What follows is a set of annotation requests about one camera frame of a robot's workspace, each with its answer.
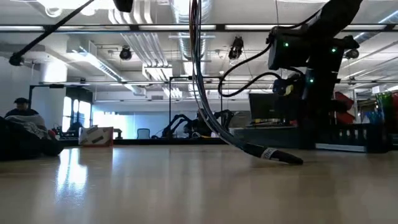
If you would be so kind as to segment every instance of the pillar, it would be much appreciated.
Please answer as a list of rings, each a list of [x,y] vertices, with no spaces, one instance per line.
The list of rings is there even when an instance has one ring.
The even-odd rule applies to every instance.
[[[61,61],[40,65],[40,82],[65,82],[67,66]],[[32,109],[39,112],[48,129],[62,125],[65,88],[36,87],[33,89]]]

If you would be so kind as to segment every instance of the monitor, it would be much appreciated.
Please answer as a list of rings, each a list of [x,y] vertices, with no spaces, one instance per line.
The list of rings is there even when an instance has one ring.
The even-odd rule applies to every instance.
[[[280,115],[275,111],[278,95],[273,93],[250,93],[251,119],[278,119]]]

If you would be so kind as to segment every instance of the ceiling-mounted camera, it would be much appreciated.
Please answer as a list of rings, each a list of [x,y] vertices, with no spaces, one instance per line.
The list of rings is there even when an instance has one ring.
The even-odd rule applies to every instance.
[[[121,12],[131,12],[133,0],[113,0],[116,9]]]
[[[130,51],[129,46],[123,46],[122,51],[119,54],[121,60],[130,60],[132,57],[132,53]]]
[[[242,37],[235,37],[232,43],[231,50],[229,51],[228,57],[230,60],[238,59],[242,54],[243,39]]]

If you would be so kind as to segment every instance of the cable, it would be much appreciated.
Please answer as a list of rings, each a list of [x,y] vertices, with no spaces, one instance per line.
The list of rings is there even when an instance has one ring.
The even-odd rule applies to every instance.
[[[308,17],[307,19],[305,19],[304,21],[302,21],[302,22],[299,23],[299,24],[296,24],[296,25],[293,25],[293,26],[288,26],[288,27],[284,27],[284,26],[276,26],[276,27],[277,27],[278,29],[295,29],[295,28],[297,28],[297,27],[300,27],[300,26],[306,24],[308,21],[310,21],[311,19],[313,19],[319,12],[320,12],[320,10],[318,10],[318,11],[317,11],[316,13],[314,13],[312,16]],[[277,20],[278,20],[278,24],[279,24],[279,13],[278,13],[278,9],[277,9]],[[247,58],[246,60],[244,60],[244,61],[242,61],[242,62],[236,64],[235,66],[231,67],[228,71],[226,71],[226,72],[224,73],[224,75],[221,77],[220,82],[219,82],[219,84],[218,84],[218,93],[219,93],[221,96],[223,96],[223,97],[231,97],[231,96],[237,95],[238,93],[241,93],[243,90],[245,90],[247,87],[251,86],[255,81],[257,81],[257,80],[259,79],[258,77],[256,77],[255,79],[253,79],[253,80],[255,80],[254,82],[253,82],[253,81],[250,81],[250,82],[249,82],[248,84],[246,84],[244,87],[240,88],[238,91],[236,91],[235,93],[232,93],[232,94],[223,94],[223,92],[221,91],[221,87],[222,87],[222,85],[223,85],[223,81],[225,80],[225,77],[226,77],[227,75],[229,75],[235,68],[238,68],[239,66],[241,66],[241,65],[243,65],[243,64],[245,64],[245,63],[248,63],[248,62],[250,62],[250,61],[252,61],[252,60],[258,58],[258,57],[260,57],[261,55],[264,55],[270,48],[271,48],[271,44],[269,44],[262,52],[256,54],[255,56],[252,56],[252,57],[250,57],[250,58]]]
[[[275,0],[275,9],[276,9],[276,23],[279,27],[279,10],[278,10],[278,0]]]
[[[204,111],[199,110],[200,116],[204,118],[207,116],[208,119],[204,119],[208,127],[216,133],[222,140],[228,144],[234,145],[240,148],[242,151],[262,159],[270,159],[281,162],[286,162],[288,164],[303,164],[303,160],[286,152],[279,151],[273,148],[267,148],[264,146],[258,146],[254,144],[249,144],[244,141],[239,140],[234,137],[231,133],[225,130],[222,125],[217,121],[214,114],[212,113],[210,106],[208,104],[208,99],[205,91],[205,84],[203,81],[203,75],[201,74],[200,67],[200,31],[201,31],[201,0],[193,0],[192,8],[190,11],[189,28],[190,28],[190,40],[191,40],[191,54],[192,54],[192,64],[196,68],[193,69],[192,73],[192,83],[198,87],[199,96],[201,99],[201,105]],[[194,89],[195,101],[200,108],[199,100],[196,96]]]
[[[264,55],[265,53],[267,53],[267,51],[269,50],[271,48],[271,44],[269,44],[262,52],[260,52],[260,53],[258,53],[258,54],[256,54],[256,55],[254,55],[254,56],[252,56],[252,57],[249,57],[248,59],[246,59],[246,60],[243,60],[242,62],[239,62],[238,64],[236,64],[235,66],[233,66],[233,67],[231,67],[230,69],[228,69],[228,71],[226,71],[225,73],[224,73],[224,75],[221,77],[221,79],[220,79],[220,82],[218,83],[218,93],[221,95],[221,96],[223,96],[223,97],[229,97],[228,95],[225,95],[225,94],[223,94],[223,92],[221,91],[221,87],[223,86],[223,81],[225,80],[225,77],[227,77],[227,75],[229,75],[235,68],[238,68],[239,66],[241,66],[241,65],[243,65],[243,64],[245,64],[245,63],[248,63],[248,62],[250,62],[250,61],[252,61],[252,60],[254,60],[254,59],[256,59],[256,58],[258,58],[258,57],[260,57],[261,55]]]
[[[264,76],[268,76],[268,75],[276,77],[277,79],[281,79],[280,75],[278,75],[274,72],[265,72],[263,74],[256,76],[255,78],[253,78],[250,82],[248,82],[246,85],[244,85],[242,88],[238,89],[237,91],[230,93],[230,94],[223,94],[223,96],[224,97],[236,96],[236,95],[240,94],[242,91],[244,91],[245,89],[247,89],[249,86],[251,86],[253,83],[255,83],[258,79],[260,79]]]

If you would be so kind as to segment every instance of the table surface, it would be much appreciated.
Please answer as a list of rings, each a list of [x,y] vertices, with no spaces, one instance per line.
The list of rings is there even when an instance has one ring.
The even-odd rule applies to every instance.
[[[398,153],[73,148],[0,163],[1,223],[398,223]]]

